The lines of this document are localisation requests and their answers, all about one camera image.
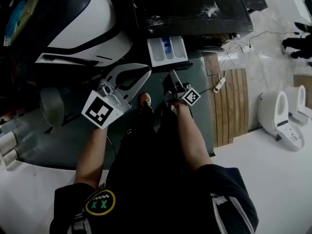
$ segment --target toilet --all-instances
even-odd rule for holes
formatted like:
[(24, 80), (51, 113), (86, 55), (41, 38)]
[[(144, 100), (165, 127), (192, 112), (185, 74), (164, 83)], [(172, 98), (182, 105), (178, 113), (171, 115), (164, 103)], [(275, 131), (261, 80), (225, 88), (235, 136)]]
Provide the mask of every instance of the toilet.
[(288, 99), (289, 112), (292, 117), (304, 124), (311, 123), (312, 110), (306, 107), (306, 89), (304, 86), (289, 87), (285, 90)]
[(276, 140), (283, 139), (288, 148), (298, 151), (305, 142), (301, 130), (288, 119), (288, 100), (284, 91), (262, 93), (259, 99), (258, 120)]

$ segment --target concrete floor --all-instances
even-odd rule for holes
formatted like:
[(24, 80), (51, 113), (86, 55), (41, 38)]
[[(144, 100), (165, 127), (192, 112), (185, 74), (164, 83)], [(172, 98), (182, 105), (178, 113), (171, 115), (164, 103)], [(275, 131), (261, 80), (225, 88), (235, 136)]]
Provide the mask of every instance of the concrete floor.
[[(278, 0), (266, 0), (268, 8), (261, 12), (251, 14), (254, 32), (240, 39), (249, 42), (249, 39), (264, 31), (271, 32), (295, 32), (299, 31), (291, 21), (290, 17), (286, 18), (285, 14), (280, 11)], [(252, 40), (254, 51), (243, 53), (239, 56), (231, 56), (236, 64), (227, 59), (221, 66), (222, 70), (246, 68), (248, 78), (249, 93), (249, 129), (258, 126), (257, 107), (258, 99), (261, 93), (268, 90), (283, 90), (288, 86), (293, 86), (294, 74), (311, 74), (312, 68), (307, 65), (305, 59), (291, 59), (289, 56), (282, 55), (280, 44), (287, 37), (297, 37), (294, 34), (263, 34)], [(219, 53), (219, 59), (222, 59), (225, 53)]]

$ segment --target forearm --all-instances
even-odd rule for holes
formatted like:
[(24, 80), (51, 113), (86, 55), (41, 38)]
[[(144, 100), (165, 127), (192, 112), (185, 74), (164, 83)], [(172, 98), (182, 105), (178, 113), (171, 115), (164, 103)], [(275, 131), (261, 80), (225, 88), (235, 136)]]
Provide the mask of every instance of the forearm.
[(176, 110), (181, 148), (187, 164), (192, 171), (203, 165), (212, 164), (204, 138), (196, 126), (188, 106), (181, 103)]
[(93, 130), (76, 169), (74, 183), (85, 183), (97, 189), (101, 179), (107, 128)]

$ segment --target yellow circle logo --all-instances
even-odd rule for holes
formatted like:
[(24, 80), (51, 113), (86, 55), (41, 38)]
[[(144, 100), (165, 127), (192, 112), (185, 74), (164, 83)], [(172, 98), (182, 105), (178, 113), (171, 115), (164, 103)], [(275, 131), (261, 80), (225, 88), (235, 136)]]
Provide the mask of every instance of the yellow circle logo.
[(109, 190), (101, 191), (86, 204), (86, 211), (94, 216), (108, 214), (114, 208), (116, 198)]

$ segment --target orange shoe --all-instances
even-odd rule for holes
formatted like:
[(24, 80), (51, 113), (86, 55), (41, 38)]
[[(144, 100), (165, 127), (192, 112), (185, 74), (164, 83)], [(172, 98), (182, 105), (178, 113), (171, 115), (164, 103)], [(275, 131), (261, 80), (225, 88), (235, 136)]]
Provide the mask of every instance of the orange shoe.
[(141, 94), (140, 105), (141, 107), (144, 107), (145, 105), (151, 107), (152, 99), (148, 93)]

